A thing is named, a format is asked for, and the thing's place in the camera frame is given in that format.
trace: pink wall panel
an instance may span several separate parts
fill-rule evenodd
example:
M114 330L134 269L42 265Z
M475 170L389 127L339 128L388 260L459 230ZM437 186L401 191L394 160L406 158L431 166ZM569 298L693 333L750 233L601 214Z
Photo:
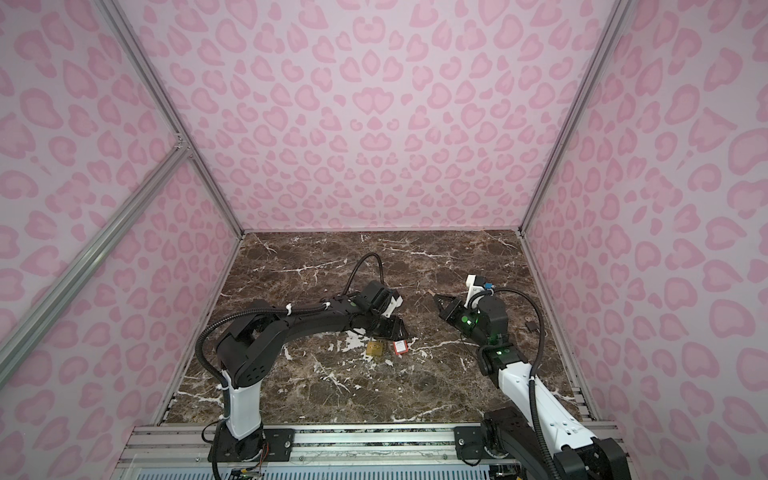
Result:
M107 475L161 407L234 244L182 165L0 391L0 478Z
M126 0L243 224L515 227L610 0Z
M169 151L87 0L0 5L0 342Z
M530 236L644 478L768 477L767 15L641 2Z

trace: wire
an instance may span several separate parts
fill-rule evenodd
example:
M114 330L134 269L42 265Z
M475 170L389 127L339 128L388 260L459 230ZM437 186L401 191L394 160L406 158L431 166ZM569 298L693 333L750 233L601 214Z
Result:
M261 473L261 464L264 463L266 457L270 454L270 443L264 442L264 447L261 449L261 455L259 457L259 473Z
M528 303L531 304L531 306L533 306L533 310L536 312L536 317L538 318L538 348L536 349L536 358L531 365L531 372L528 374L528 403L531 408L531 423L533 424L533 430L536 434L536 440L538 441L538 448L541 450L541 456L544 457L544 464L547 465L549 475L554 478L554 480L561 480L558 470L554 467L552 455L549 453L549 447L547 447L547 441L544 438L544 432L541 430L541 422L538 418L538 407L536 405L536 374L538 373L539 366L541 366L541 362L544 360L544 317L542 316L541 311L538 309L536 302L534 302L530 296L521 292L520 290L506 286L494 290L496 292L516 293L519 296L522 296L528 301Z
M205 431L206 431L206 430L208 430L208 427L210 427L211 425L213 425L213 424L214 424L214 423L216 423L216 422L218 422L218 420L213 420L211 423L209 423L208 425L206 425L206 426L204 426L204 427L203 427L203 431L202 431L202 432L200 432L200 438L202 438L202 439L203 439L203 442L206 442L206 443L208 443L208 444L210 444L210 443L213 443L213 442L214 442L213 440L209 440L209 439L206 439L206 438L205 438Z
M300 314L300 313L318 313L322 312L326 309L325 304L322 306L316 306L311 308L296 308L293 309L294 314ZM284 308L273 308L273 307L263 307L263 308L251 308L247 310L243 310L241 312L233 313L232 315L225 316L223 319L219 320L216 323L210 324L203 332L197 337L197 341L194 345L194 355L197 361L200 363L200 365L206 369L216 380L219 381L222 388L227 389L229 388L229 382L227 381L227 377L223 375L217 369L215 366L211 365L210 362L208 362L208 359L205 358L205 353L203 352L203 345L205 343L205 339L208 338L208 336L217 328L224 325L225 323L229 323L235 319L238 319L242 316L248 316L248 315L260 315L265 313L274 313L276 315L285 315L288 313L288 310ZM224 416L227 417L230 414L230 398L228 395L224 395Z
M365 262L370 257L375 257L376 261L379 263L379 281L381 283L384 283L384 266L382 265L382 257L379 257L378 253L366 253L362 256L360 260L357 260L357 263L355 264L355 268L352 270L352 273L349 275L349 279L346 281L346 285L344 286L344 290L341 292L342 295L346 295L347 292L349 292L349 288L352 286L352 280L355 278L355 275L357 274L357 270L359 270L360 266L363 262Z
M464 455L462 455L462 452L464 452L464 449L466 449L468 446L469 445L464 445L464 446L462 446L458 450L458 454L459 454L459 455L457 455L458 459L461 460L462 462L464 462L465 464L469 465L470 467L476 467L476 466L480 465L480 462L482 462L482 454L480 455L480 458L478 458L477 462L475 462L475 463L467 462L466 460L464 460Z
M210 446L210 450L213 453L210 457L210 469L214 471L214 478L216 480L221 480L221 475L219 475L219 464L218 464L218 458L216 458L216 453L219 451L219 437L221 436L221 429L224 427L224 423L226 422L226 419L219 420L219 424L216 425L216 433L214 433L214 442Z

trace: metal bracket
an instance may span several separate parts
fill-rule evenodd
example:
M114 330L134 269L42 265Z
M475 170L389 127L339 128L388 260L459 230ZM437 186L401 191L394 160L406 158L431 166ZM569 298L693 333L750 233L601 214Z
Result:
M270 447L265 462L288 462L295 434L293 429L264 429L266 443Z
M492 458L485 452L482 429L476 427L455 427L453 429L456 456L468 462Z

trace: marble table surface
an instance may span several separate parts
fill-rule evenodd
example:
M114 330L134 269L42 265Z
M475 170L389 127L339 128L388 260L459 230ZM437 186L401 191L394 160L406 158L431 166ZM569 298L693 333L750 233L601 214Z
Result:
M387 343L384 355L372 358L365 355L368 339L352 332L294 340L286 344L263 381L263 421L477 422L483 412L508 405L491 380L481 376L475 347L438 318L428 290L464 295L465 278L475 273L497 286L523 290L538 301L525 256L509 230L250 233L211 322L259 298L284 306L332 296L343 288L355 262L371 251L382 257L387 285L403 297L399 314L411 336L410 351L397 356ZM377 278L376 262L369 262L358 272L353 289ZM511 338L533 359L538 337L525 328L526 321L535 319L533 309L512 294L505 294L504 301ZM207 342L212 361L218 334ZM540 377L578 415L552 335L547 337ZM216 383L192 360L165 422L215 420L222 405Z

